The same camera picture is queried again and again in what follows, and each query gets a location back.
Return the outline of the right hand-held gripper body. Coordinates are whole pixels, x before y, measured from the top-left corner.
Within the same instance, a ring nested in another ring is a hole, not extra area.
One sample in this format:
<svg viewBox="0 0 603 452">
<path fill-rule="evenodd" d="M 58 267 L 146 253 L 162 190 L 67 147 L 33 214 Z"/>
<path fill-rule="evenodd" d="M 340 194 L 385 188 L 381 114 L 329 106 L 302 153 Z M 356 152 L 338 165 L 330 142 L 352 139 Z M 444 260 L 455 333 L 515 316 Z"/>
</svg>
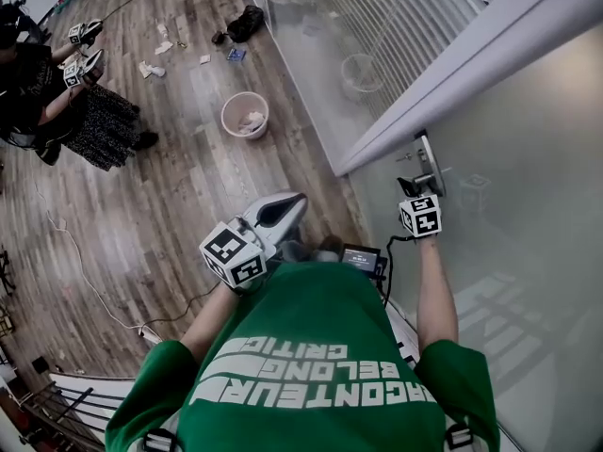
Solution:
<svg viewBox="0 0 603 452">
<path fill-rule="evenodd" d="M 442 232 L 442 216 L 436 195 L 424 195 L 399 203 L 399 214 L 404 229 L 413 238 L 424 238 Z"/>
</svg>

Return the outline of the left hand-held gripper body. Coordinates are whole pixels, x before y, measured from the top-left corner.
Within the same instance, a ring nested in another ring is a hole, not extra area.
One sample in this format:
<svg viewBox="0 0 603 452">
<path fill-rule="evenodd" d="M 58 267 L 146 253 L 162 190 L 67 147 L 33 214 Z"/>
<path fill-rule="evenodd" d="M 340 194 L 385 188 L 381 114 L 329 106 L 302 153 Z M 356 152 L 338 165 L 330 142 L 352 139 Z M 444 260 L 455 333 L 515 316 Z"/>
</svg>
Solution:
<svg viewBox="0 0 603 452">
<path fill-rule="evenodd" d="M 251 293 L 279 260 L 279 244 L 270 236 L 281 212 L 281 198 L 263 198 L 229 221 L 220 221 L 199 246 L 207 267 L 235 293 Z"/>
</svg>

